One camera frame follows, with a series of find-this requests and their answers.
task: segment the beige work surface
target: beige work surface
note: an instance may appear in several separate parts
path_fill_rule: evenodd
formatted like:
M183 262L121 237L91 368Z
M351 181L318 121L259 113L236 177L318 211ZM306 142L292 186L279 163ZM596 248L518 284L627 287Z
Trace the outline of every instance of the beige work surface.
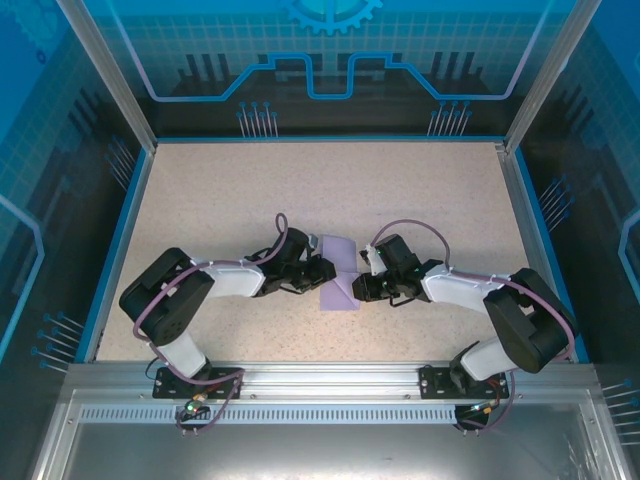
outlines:
M384 224L414 218L448 239L454 266L513 273L526 257L492 143L165 144L151 170L98 352L146 360L117 299L165 249L238 259L276 239L274 216L306 233L349 237L358 248ZM444 249L429 231L398 226L422 261ZM450 359L494 335L488 317L413 302L321 312L303 296L206 300L190 325L212 360L422 361Z

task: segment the black mounting plate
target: black mounting plate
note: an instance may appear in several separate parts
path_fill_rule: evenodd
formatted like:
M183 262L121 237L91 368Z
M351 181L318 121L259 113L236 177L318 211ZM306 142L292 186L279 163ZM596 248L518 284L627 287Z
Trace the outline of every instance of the black mounting plate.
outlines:
M216 377L224 377L231 375L239 371L239 368L212 368L209 373L209 380L213 380ZM233 387L234 379L227 380L217 386L215 390L211 390L207 394L207 398L210 400L224 400L229 395L231 388ZM176 377L171 370L166 367L159 368L156 372L156 381L153 386L153 398L169 398L169 399L189 399L194 395L203 391L205 387L202 385L193 385L191 383L184 382ZM242 385L239 385L236 392L233 394L232 399L240 398L240 389Z
M420 368L418 370L420 398L423 400L495 400L496 391L488 382L491 379L501 385L500 399L509 398L509 388L504 373L493 375L482 382L476 382L465 395L451 381L449 371L449 367L432 367L431 365Z

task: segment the circuit graphic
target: circuit graphic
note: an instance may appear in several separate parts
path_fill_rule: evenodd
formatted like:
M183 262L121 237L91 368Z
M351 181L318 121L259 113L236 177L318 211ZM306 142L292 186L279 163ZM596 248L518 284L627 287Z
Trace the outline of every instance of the circuit graphic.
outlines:
M57 8L54 0L0 0L0 13L13 16L38 49L44 49L58 31Z
M381 0L283 0L289 20L297 20L301 28L313 33L346 34L349 28L360 28L362 20L371 20L373 10L382 7Z

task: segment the blue wall panel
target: blue wall panel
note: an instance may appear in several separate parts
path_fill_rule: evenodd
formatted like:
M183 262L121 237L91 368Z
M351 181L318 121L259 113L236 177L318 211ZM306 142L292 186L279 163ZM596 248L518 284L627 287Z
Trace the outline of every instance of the blue wall panel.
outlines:
M55 2L0 0L0 41L0 477L20 479L77 348L140 145Z
M243 104L278 135L502 135L573 2L88 6L157 134L270 138Z
M523 143L605 384L640 382L639 21L637 2L602 2Z

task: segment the purple fabric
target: purple fabric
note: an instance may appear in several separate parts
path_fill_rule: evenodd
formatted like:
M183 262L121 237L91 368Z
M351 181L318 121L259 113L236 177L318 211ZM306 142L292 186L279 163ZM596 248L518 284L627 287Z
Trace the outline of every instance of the purple fabric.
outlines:
M358 278L356 242L348 238L324 235L322 256L336 267L336 278L320 287L320 311L336 312L360 309L353 298L351 284Z

